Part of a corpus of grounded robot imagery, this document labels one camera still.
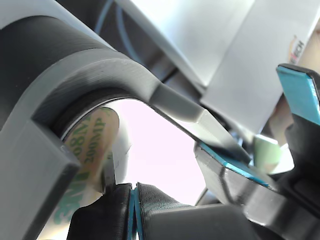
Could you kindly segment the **black clamp gripper finger with blue pad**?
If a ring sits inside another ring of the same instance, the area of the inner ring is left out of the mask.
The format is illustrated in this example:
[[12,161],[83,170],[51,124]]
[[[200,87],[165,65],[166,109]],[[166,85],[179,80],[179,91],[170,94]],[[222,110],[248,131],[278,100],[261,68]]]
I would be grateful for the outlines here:
[[320,124],[320,75],[308,68],[283,63],[276,68],[292,114]]

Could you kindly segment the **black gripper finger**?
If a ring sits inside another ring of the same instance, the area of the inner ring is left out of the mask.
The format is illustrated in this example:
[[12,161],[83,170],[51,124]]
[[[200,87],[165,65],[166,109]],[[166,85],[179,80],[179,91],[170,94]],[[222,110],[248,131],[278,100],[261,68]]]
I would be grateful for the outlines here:
[[118,184],[90,205],[72,215],[68,240],[125,240],[128,235],[132,185]]
[[194,230],[182,222],[189,208],[154,185],[138,183],[134,190],[137,232],[141,240],[193,240]]

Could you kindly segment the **black clamp gripper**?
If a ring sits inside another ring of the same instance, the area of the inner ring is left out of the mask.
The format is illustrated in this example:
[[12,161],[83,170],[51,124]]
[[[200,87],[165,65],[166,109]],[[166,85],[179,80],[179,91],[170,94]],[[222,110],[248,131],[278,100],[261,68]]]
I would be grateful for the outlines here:
[[203,143],[194,153],[206,187],[284,240],[320,238],[320,126],[296,114],[285,131],[294,168],[277,183],[253,166],[223,158]]

